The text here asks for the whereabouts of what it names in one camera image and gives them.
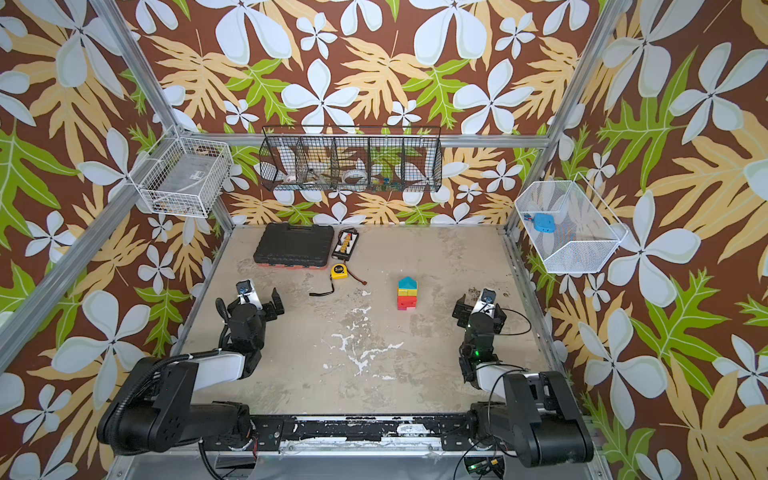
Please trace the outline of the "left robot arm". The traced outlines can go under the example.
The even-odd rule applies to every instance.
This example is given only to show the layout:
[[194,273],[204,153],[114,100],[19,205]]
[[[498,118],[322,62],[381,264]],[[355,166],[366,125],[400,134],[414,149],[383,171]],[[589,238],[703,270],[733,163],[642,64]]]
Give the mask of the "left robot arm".
[[114,453],[132,456],[162,453],[209,441],[225,448],[251,439],[249,407],[237,402],[195,404],[194,393],[250,377],[262,358],[266,326],[285,313],[277,290],[258,300],[248,281],[236,284],[238,296],[216,300],[224,321],[217,346],[165,359],[139,360],[97,427],[97,440]]

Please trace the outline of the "teal block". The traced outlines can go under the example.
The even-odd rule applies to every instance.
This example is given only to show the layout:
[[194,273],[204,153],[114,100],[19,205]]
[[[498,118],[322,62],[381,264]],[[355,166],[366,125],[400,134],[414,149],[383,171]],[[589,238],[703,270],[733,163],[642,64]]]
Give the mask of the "teal block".
[[398,281],[397,286],[399,290],[417,290],[418,282],[410,276],[406,276]]

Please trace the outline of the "red block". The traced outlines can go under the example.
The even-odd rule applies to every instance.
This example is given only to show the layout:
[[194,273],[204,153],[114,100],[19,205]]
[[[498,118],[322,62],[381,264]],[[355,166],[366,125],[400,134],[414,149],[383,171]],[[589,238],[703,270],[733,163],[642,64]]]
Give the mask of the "red block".
[[401,311],[413,310],[418,305],[418,298],[416,296],[398,296],[397,297],[397,309]]

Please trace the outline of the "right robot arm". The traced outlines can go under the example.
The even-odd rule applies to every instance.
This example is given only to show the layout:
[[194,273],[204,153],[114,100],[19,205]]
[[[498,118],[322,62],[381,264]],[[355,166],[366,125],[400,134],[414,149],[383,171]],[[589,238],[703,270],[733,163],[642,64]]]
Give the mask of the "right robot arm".
[[558,371],[529,372],[499,359],[506,310],[485,289],[474,304],[462,296],[452,317],[464,330],[458,349],[463,381],[488,394],[468,412],[468,439],[477,446],[509,447],[525,467],[589,463],[595,445],[573,393]]

